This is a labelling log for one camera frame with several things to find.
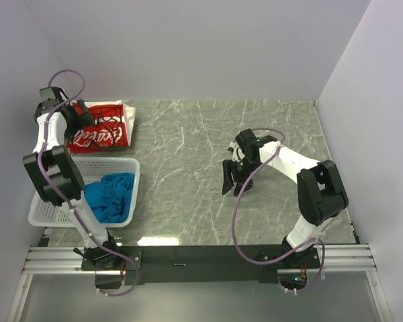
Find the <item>gray marble table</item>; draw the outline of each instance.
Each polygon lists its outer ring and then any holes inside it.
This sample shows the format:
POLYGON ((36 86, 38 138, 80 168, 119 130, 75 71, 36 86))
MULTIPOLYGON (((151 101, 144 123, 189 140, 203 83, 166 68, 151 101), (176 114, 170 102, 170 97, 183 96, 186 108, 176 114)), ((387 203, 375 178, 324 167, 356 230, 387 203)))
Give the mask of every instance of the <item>gray marble table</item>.
MULTIPOLYGON (((330 158, 312 101, 128 101, 136 108, 131 148, 114 156, 140 162, 132 222, 111 229, 123 245, 227 245, 235 198, 221 195, 227 147, 246 128, 274 127, 285 145, 317 160, 330 158)), ((297 186, 268 167, 244 194, 236 233, 241 244, 280 244, 300 212, 297 186)), ((326 229, 326 243, 353 244, 343 211, 326 229)), ((75 229, 54 228, 49 246, 81 246, 75 229)))

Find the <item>laundry basket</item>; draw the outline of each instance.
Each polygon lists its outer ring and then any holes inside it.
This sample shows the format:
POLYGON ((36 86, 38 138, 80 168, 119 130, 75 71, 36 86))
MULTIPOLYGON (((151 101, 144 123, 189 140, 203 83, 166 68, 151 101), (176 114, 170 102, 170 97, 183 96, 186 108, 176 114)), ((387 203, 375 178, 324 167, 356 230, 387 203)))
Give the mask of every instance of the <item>laundry basket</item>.
MULTIPOLYGON (((137 190, 139 186, 139 161, 133 158, 108 158, 108 157, 91 157, 76 156, 73 157, 76 166, 82 174, 85 184, 100 181, 106 174, 110 173, 134 173, 134 184, 132 200, 130 204, 130 212, 127 220, 123 223, 104 223, 105 227, 124 227, 127 226, 132 218, 133 211, 136 206, 137 190)), ((69 219, 68 212, 59 209, 51 203, 45 203, 36 192, 34 194, 28 221, 33 226, 41 227, 74 227, 69 219)))

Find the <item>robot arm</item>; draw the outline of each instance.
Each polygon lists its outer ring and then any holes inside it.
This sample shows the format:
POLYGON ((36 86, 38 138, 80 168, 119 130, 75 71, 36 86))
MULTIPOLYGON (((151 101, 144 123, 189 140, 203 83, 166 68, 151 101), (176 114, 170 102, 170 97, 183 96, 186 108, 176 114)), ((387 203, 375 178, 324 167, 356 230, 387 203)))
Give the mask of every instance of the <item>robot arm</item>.
POLYGON ((93 237, 107 249, 116 250, 116 243, 107 229, 98 222, 88 205, 83 193, 85 185, 81 173, 64 146, 66 137, 71 137, 79 129, 91 125, 93 120, 82 100, 78 101, 81 114, 77 113, 71 102, 64 105, 60 111, 53 112, 55 106, 64 102, 63 93, 62 89, 57 87, 40 90, 43 102, 38 105, 34 114, 39 126, 38 142, 33 153, 23 157, 23 163, 40 198, 63 209, 81 234, 85 251, 83 254, 78 249, 75 251, 99 269, 108 269, 116 264, 117 258, 97 247, 93 237), (52 182, 71 202, 71 208, 55 192, 39 169, 38 157, 44 143, 46 149, 42 154, 43 167, 52 182))
MULTIPOLYGON (((257 138, 251 129, 240 132, 228 149, 232 152, 232 159, 222 163, 222 194, 233 187, 234 181, 234 196, 237 196, 251 172, 272 157, 280 145, 281 142, 272 136, 257 138)), ((347 194, 334 162, 319 162, 282 146, 279 154, 268 165, 292 179, 298 186, 298 203, 302 214, 284 239, 283 244, 287 248, 317 238, 331 219, 348 206, 347 194)), ((250 182, 247 190, 252 186, 253 182, 250 182)))

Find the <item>white backdrop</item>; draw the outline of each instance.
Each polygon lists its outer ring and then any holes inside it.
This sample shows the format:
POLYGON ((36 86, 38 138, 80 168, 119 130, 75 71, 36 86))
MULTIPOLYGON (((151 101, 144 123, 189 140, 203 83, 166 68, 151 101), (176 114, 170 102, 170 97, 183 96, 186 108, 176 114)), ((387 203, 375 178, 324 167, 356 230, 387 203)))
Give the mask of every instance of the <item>white backdrop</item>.
POLYGON ((373 0, 318 104, 351 217, 403 321, 403 0, 373 0))
POLYGON ((33 114, 39 89, 59 69, 24 2, 0 0, 0 321, 6 318, 28 248, 42 232, 28 223, 34 188, 22 157, 36 144, 33 114))
POLYGON ((369 0, 26 3, 90 99, 317 99, 369 0))

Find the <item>red and white bag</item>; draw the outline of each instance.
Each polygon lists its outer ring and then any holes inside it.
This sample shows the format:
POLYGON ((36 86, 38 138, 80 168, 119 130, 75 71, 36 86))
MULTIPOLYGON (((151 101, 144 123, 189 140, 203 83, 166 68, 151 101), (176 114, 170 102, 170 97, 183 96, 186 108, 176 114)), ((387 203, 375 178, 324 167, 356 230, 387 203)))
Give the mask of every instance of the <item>red and white bag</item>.
MULTIPOLYGON (((80 129, 67 144, 72 153, 123 150, 130 146, 136 109, 122 101, 84 102, 94 124, 80 129)), ((73 102, 78 113, 81 108, 73 102)))

